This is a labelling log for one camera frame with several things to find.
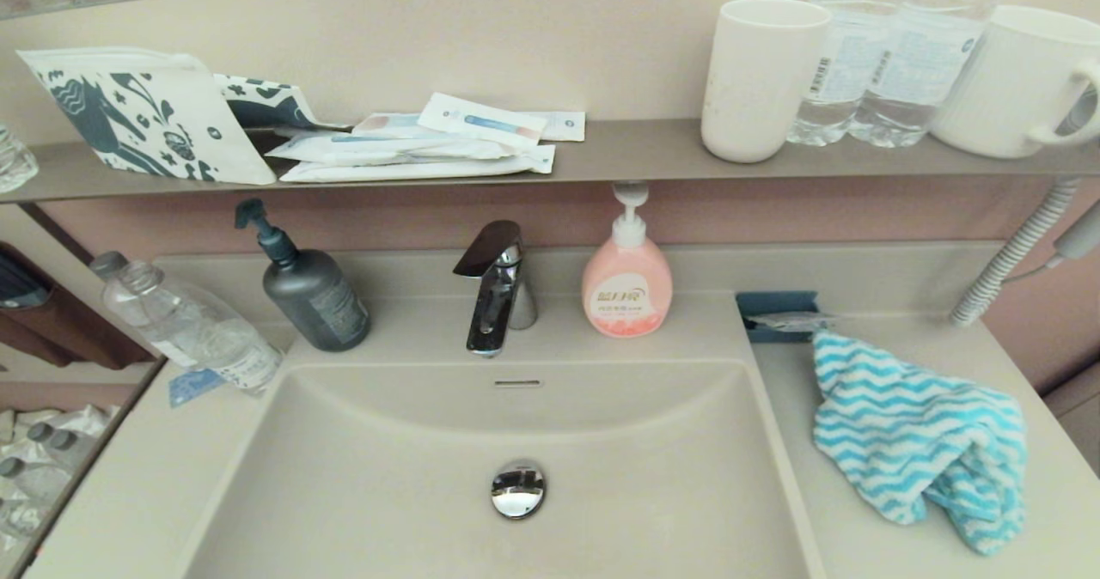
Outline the white ribbed mug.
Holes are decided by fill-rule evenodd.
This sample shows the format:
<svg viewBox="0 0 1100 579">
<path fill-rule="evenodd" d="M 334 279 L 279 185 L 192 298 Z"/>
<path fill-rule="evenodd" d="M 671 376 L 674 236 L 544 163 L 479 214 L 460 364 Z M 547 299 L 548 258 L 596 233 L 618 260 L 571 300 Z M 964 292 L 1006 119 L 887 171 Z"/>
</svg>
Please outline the white ribbed mug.
<svg viewBox="0 0 1100 579">
<path fill-rule="evenodd" d="M 998 6 L 932 136 L 992 159 L 1100 139 L 1100 105 L 1069 134 L 1057 132 L 1088 88 L 1100 91 L 1100 23 L 1028 6 Z"/>
</svg>

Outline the clear plastic water bottle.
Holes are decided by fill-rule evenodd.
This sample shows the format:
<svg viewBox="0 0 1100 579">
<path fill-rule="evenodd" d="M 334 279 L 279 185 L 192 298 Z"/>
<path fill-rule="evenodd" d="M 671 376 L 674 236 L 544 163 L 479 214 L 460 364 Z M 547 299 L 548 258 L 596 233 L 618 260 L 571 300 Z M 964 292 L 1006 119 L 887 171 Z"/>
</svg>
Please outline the clear plastic water bottle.
<svg viewBox="0 0 1100 579">
<path fill-rule="evenodd" d="M 252 395 L 271 386 L 283 353 L 226 302 L 148 262 L 129 263 L 116 280 L 131 297 L 120 316 L 174 363 Z"/>
<path fill-rule="evenodd" d="M 0 124 L 0 194 L 15 192 L 35 176 L 38 176 L 38 160 L 28 145 Z"/>
<path fill-rule="evenodd" d="M 950 96 L 1000 0 L 902 0 L 849 136 L 912 148 Z"/>
<path fill-rule="evenodd" d="M 831 12 L 828 35 L 787 141 L 825 148 L 845 136 L 870 86 L 901 0 L 810 0 Z"/>
<path fill-rule="evenodd" d="M 88 265 L 105 282 L 107 309 L 185 370 L 200 370 L 196 359 L 204 305 L 193 285 L 150 263 L 131 262 L 110 251 Z"/>
</svg>

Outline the blue soap tray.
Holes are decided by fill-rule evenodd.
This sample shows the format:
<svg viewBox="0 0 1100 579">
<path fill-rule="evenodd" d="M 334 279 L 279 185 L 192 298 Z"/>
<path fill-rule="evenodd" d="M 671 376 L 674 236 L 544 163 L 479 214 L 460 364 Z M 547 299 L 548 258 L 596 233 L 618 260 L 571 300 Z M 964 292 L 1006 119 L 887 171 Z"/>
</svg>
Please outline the blue soap tray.
<svg viewBox="0 0 1100 579">
<path fill-rule="evenodd" d="M 816 313 L 816 290 L 787 290 L 787 292 L 739 292 L 735 294 L 743 327 L 751 345 L 809 345 L 812 332 L 782 332 L 750 321 L 751 316 L 781 313 Z"/>
</svg>

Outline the large white blue patterned pouch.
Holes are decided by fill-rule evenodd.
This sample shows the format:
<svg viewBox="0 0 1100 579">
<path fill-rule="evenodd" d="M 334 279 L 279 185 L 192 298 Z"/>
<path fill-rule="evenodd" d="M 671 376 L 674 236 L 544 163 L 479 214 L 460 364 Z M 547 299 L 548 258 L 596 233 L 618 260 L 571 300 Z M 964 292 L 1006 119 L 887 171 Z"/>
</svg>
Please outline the large white blue patterned pouch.
<svg viewBox="0 0 1100 579">
<path fill-rule="evenodd" d="M 193 55 L 136 47 L 16 55 L 107 167 L 248 186 L 277 181 Z"/>
</svg>

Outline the beige sink basin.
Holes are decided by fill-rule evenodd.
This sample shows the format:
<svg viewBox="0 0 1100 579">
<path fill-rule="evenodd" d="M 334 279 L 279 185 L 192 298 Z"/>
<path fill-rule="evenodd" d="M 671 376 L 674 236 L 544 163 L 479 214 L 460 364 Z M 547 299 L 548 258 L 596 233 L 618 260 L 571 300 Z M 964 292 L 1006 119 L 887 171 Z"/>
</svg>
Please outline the beige sink basin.
<svg viewBox="0 0 1100 579">
<path fill-rule="evenodd" d="M 547 498 L 508 521 L 515 460 Z M 231 466 L 178 579 L 826 579 L 730 360 L 297 365 Z"/>
</svg>

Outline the long white plastic packet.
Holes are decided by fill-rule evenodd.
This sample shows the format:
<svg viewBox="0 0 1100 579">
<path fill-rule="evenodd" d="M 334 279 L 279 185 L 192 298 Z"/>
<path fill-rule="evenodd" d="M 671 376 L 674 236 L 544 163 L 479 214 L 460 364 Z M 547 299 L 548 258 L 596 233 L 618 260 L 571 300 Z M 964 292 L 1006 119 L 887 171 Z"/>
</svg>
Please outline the long white plastic packet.
<svg viewBox="0 0 1100 579">
<path fill-rule="evenodd" d="M 265 152 L 267 157 L 315 162 L 330 167 L 384 167 L 384 165 L 448 162 L 460 159 L 497 160 L 522 154 L 479 139 L 373 139 L 355 134 L 298 134 L 279 148 Z"/>
<path fill-rule="evenodd" d="M 457 179 L 457 177 L 491 177 L 522 173 L 550 174 L 553 171 L 556 149 L 553 144 L 539 145 L 522 154 L 495 160 L 402 163 L 365 165 L 365 167 L 334 167 L 318 162 L 300 162 L 279 176 L 279 181 L 314 184 Z"/>
</svg>

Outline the white sachet blue orange print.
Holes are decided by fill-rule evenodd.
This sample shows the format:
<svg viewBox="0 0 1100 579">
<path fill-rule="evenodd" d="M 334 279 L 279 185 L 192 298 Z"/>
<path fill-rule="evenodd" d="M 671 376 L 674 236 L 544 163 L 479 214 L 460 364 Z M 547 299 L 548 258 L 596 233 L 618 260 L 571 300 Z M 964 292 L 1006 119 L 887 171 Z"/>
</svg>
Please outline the white sachet blue orange print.
<svg viewBox="0 0 1100 579">
<path fill-rule="evenodd" d="M 506 148 L 535 148 L 542 140 L 546 119 L 435 92 L 418 117 L 425 129 L 498 142 Z"/>
</svg>

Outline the plastic wrapped bottle pack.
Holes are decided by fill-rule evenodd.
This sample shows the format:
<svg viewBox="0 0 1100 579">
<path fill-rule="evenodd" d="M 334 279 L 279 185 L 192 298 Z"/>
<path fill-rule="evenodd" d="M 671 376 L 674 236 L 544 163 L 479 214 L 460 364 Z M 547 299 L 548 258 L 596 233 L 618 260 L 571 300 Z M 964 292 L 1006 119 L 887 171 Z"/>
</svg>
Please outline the plastic wrapped bottle pack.
<svg viewBox="0 0 1100 579">
<path fill-rule="evenodd" d="M 16 414 L 10 443 L 0 443 L 0 545 L 30 540 L 58 504 L 117 408 Z"/>
</svg>

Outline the chrome sink faucet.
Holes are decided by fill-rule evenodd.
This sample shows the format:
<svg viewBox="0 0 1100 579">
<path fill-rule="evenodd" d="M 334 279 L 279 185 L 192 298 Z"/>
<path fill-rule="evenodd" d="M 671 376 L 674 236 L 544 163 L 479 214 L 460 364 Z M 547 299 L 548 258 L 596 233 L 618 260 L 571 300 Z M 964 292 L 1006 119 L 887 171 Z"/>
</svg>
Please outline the chrome sink faucet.
<svg viewBox="0 0 1100 579">
<path fill-rule="evenodd" d="M 534 290 L 525 274 L 525 245 L 517 222 L 496 220 L 483 227 L 453 267 L 460 277 L 479 280 L 479 298 L 468 329 L 468 352 L 501 356 L 507 332 L 534 327 Z"/>
</svg>

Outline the chrome drain stopper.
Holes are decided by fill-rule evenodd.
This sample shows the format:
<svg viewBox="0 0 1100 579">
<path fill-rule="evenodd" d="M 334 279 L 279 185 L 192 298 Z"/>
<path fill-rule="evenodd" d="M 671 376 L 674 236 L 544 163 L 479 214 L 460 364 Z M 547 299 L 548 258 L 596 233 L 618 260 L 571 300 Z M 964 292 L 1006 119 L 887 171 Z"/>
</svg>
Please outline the chrome drain stopper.
<svg viewBox="0 0 1100 579">
<path fill-rule="evenodd" d="M 534 516 L 547 498 L 547 479 L 538 462 L 515 460 L 492 478 L 492 507 L 503 518 L 520 521 Z"/>
</svg>

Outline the white sachet pinkish print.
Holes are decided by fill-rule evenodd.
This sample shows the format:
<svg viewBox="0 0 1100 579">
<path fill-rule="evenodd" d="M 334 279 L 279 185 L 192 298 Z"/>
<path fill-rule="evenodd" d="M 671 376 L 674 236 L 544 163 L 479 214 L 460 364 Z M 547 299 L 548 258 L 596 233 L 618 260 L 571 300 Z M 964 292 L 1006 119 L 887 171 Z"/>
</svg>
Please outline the white sachet pinkish print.
<svg viewBox="0 0 1100 579">
<path fill-rule="evenodd" d="M 418 124 L 419 113 L 372 113 L 353 125 L 355 136 L 372 136 L 372 139 L 430 139 L 441 136 L 436 131 Z"/>
</svg>

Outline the turquoise white striped cloth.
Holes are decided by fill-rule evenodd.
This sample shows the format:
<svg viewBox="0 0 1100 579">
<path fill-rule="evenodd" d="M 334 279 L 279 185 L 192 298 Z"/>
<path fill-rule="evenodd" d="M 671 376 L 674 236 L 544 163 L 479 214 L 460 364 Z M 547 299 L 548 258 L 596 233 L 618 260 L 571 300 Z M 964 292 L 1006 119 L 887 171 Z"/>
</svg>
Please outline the turquoise white striped cloth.
<svg viewBox="0 0 1100 579">
<path fill-rule="evenodd" d="M 817 330 L 816 448 L 883 518 L 920 523 L 938 505 L 971 551 L 1023 531 L 1028 426 L 1016 398 Z"/>
</svg>

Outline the black rounded object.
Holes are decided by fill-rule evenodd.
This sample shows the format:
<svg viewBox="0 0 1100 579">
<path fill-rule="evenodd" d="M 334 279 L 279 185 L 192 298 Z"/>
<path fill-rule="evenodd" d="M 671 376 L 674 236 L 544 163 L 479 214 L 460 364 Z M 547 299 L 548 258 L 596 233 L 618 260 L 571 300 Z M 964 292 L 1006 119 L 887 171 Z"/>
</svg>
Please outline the black rounded object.
<svg viewBox="0 0 1100 579">
<path fill-rule="evenodd" d="M 0 251 L 0 308 L 38 308 L 50 297 L 48 286 L 10 253 Z"/>
</svg>

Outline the blue patterned card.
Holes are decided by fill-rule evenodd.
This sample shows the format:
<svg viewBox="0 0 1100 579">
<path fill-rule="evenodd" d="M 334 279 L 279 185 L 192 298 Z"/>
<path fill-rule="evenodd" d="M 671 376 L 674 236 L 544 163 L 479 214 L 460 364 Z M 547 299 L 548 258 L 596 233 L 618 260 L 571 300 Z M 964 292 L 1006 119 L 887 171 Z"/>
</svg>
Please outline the blue patterned card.
<svg viewBox="0 0 1100 579">
<path fill-rule="evenodd" d="M 200 398 L 200 396 L 205 393 L 213 391 L 216 387 L 222 387 L 224 384 L 226 379 L 218 375 L 213 370 L 204 369 L 185 371 L 184 373 L 180 373 L 180 375 L 169 380 L 169 406 L 172 408 L 182 407 L 185 403 L 190 402 L 190 400 Z"/>
</svg>

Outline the grey wall shelf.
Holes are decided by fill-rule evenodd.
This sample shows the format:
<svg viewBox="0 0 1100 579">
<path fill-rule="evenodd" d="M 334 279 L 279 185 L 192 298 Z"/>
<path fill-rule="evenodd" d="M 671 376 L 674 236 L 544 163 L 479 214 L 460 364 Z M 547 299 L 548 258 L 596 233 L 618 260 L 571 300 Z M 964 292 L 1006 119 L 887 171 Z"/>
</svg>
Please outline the grey wall shelf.
<svg viewBox="0 0 1100 579">
<path fill-rule="evenodd" d="M 223 182 L 177 181 L 107 168 L 80 142 L 33 149 L 38 175 L 15 192 L 0 194 L 0 204 L 62 203 L 110 197 L 165 194 L 255 195 L 258 186 Z M 722 161 L 700 141 L 692 119 L 597 121 L 584 142 L 556 149 L 550 174 L 480 177 L 482 185 L 565 184 L 613 181 L 729 181 L 782 177 L 871 176 L 1075 176 L 1100 177 L 1100 144 L 1046 148 L 1026 159 L 997 160 L 947 148 L 927 136 L 914 148 L 883 149 L 844 139 L 829 148 L 787 145 L 755 164 Z"/>
</svg>

